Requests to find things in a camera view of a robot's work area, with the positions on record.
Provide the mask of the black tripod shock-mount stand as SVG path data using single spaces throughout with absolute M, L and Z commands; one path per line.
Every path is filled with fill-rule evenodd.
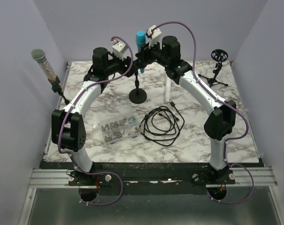
M 219 72 L 221 71 L 222 67 L 223 67 L 223 62 L 225 62 L 228 59 L 228 54 L 226 51 L 222 50 L 222 49 L 215 49 L 211 52 L 211 58 L 216 62 L 215 65 L 215 69 L 213 70 L 213 74 L 214 76 L 209 78 L 209 77 L 205 77 L 201 74 L 198 74 L 199 77 L 201 78 L 205 78 L 207 80 L 207 83 L 209 85 L 209 87 L 213 87 L 216 86 L 218 84 L 224 85 L 225 87 L 228 87 L 227 83 L 223 83 L 220 81 L 217 81 L 217 76 L 219 75 Z

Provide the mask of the glitter silver microphone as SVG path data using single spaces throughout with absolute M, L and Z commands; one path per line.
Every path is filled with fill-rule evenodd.
M 42 49 L 33 49 L 31 51 L 31 57 L 39 64 L 48 80 L 51 83 L 56 82 L 57 74 L 54 72 L 52 66 L 46 58 L 46 54 Z

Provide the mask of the blue microphone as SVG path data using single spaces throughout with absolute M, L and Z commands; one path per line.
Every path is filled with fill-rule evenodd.
M 143 58 L 143 47 L 146 44 L 146 33 L 144 31 L 138 31 L 136 33 L 136 45 L 138 48 L 138 61 L 139 63 L 142 63 L 142 65 L 144 65 L 144 67 L 140 68 L 140 72 L 144 73 L 145 72 L 145 60 Z

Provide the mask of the black desk mic stand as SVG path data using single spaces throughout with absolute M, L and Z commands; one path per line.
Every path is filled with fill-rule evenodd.
M 55 80 L 50 80 L 48 79 L 48 81 L 50 82 L 51 86 L 52 86 L 52 91 L 54 93 L 57 93 L 59 96 L 61 96 L 64 100 L 65 105 L 68 105 L 70 103 L 70 101 L 68 99 L 66 99 L 66 97 L 64 96 L 62 87 L 60 85 L 60 79 L 58 77 L 56 77 Z

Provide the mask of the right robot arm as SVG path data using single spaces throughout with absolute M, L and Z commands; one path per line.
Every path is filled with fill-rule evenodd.
M 154 62 L 165 68 L 167 76 L 187 90 L 204 108 L 208 119 L 204 130 L 211 141 L 210 169 L 208 180 L 214 184 L 224 179 L 223 169 L 227 166 L 224 157 L 224 141 L 229 137 L 236 121 L 236 103 L 226 101 L 194 75 L 194 67 L 181 58 L 180 43 L 175 36 L 165 36 L 162 43 L 152 47 L 142 44 L 136 54 L 142 65 Z

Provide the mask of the white microphone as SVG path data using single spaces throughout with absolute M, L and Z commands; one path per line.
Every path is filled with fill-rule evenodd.
M 167 77 L 165 83 L 165 103 L 170 102 L 170 94 L 171 94 L 171 80 Z

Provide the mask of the black round-base mic stand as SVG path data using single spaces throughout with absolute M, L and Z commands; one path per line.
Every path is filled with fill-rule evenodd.
M 129 93 L 129 100 L 134 104 L 141 104 L 146 101 L 147 93 L 139 87 L 138 71 L 135 72 L 135 89 Z

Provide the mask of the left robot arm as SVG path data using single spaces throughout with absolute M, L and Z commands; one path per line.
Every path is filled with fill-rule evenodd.
M 134 70 L 133 54 L 123 57 L 122 51 L 110 53 L 106 48 L 93 50 L 92 65 L 84 77 L 83 86 L 75 97 L 61 110 L 54 110 L 51 117 L 51 141 L 57 145 L 58 152 L 67 154 L 79 179 L 85 185 L 95 182 L 96 174 L 91 171 L 93 161 L 84 148 L 86 130 L 84 117 L 93 101 L 111 82 L 111 75 L 131 76 Z

